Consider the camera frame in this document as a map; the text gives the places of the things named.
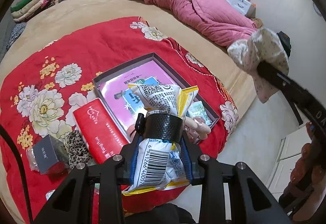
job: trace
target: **green blanket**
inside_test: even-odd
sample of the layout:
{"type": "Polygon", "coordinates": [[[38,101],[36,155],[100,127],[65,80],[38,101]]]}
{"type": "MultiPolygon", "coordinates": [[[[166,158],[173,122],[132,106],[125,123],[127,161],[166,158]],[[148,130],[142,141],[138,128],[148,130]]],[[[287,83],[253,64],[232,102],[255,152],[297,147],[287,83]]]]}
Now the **green blanket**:
{"type": "Polygon", "coordinates": [[[28,4],[31,1],[32,0],[21,0],[15,6],[10,7],[10,12],[19,11],[21,8],[23,8],[26,4],[28,4]]]}

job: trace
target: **snack bag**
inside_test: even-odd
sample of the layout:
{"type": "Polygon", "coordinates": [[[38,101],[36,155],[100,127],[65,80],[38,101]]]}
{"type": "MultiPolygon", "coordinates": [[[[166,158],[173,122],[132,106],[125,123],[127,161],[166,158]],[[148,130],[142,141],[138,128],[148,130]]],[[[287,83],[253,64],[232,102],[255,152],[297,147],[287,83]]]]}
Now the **snack bag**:
{"type": "MultiPolygon", "coordinates": [[[[198,87],[181,89],[178,85],[139,85],[129,88],[139,96],[148,111],[185,118],[187,109],[198,93],[198,87]]],[[[152,190],[169,190],[189,184],[179,157],[180,145],[162,139],[146,138],[139,144],[133,185],[122,193],[134,195],[152,190]]]]}

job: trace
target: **barcode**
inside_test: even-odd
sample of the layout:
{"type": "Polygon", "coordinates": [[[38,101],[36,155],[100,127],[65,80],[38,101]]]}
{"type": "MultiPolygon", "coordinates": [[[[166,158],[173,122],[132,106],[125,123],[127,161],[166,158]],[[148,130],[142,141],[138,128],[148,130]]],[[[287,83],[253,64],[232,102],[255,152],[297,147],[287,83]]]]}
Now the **barcode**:
{"type": "Polygon", "coordinates": [[[157,186],[165,175],[170,153],[149,149],[148,167],[142,186],[157,186]]]}

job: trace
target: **black cable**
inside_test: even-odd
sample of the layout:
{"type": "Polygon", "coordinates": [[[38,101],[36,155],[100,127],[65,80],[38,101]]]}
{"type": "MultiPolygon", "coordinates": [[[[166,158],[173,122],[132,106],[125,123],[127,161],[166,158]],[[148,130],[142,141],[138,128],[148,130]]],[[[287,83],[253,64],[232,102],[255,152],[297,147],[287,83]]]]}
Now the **black cable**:
{"type": "Polygon", "coordinates": [[[131,135],[132,135],[135,131],[136,131],[136,129],[134,129],[134,130],[130,133],[130,135],[129,135],[130,138],[131,138],[131,135]]]}
{"type": "Polygon", "coordinates": [[[31,202],[29,200],[26,173],[25,173],[24,165],[22,163],[22,158],[20,157],[19,151],[18,151],[14,141],[12,140],[12,138],[9,136],[9,134],[7,133],[7,131],[3,128],[3,126],[1,124],[0,124],[0,135],[5,140],[5,142],[7,142],[8,146],[10,147],[12,153],[14,154],[14,156],[16,158],[19,173],[20,173],[21,179],[22,179],[22,187],[23,187],[24,195],[25,195],[28,219],[29,219],[29,223],[32,223],[33,215],[32,215],[32,209],[31,209],[31,202]]]}

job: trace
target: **red floral blanket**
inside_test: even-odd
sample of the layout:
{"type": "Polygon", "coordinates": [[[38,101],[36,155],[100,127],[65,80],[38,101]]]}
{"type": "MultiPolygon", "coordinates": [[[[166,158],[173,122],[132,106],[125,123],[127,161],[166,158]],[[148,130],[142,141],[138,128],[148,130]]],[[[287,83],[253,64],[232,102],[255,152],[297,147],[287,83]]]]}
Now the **red floral blanket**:
{"type": "MultiPolygon", "coordinates": [[[[95,76],[152,52],[190,85],[198,85],[199,94],[221,117],[200,147],[212,157],[222,151],[238,119],[237,109],[223,84],[206,67],[141,17],[120,18],[86,27],[31,55],[6,77],[0,91],[0,122],[17,142],[21,153],[33,217],[45,204],[45,194],[56,189],[66,175],[49,177],[31,171],[26,148],[47,134],[62,139],[74,129],[72,111],[94,97],[92,79],[95,76]]],[[[16,161],[2,139],[0,147],[9,190],[23,219],[28,222],[16,161]]],[[[150,210],[175,199],[183,190],[184,187],[123,197],[123,207],[130,213],[150,210]]],[[[93,220],[94,223],[97,220],[96,210],[93,220]]]]}

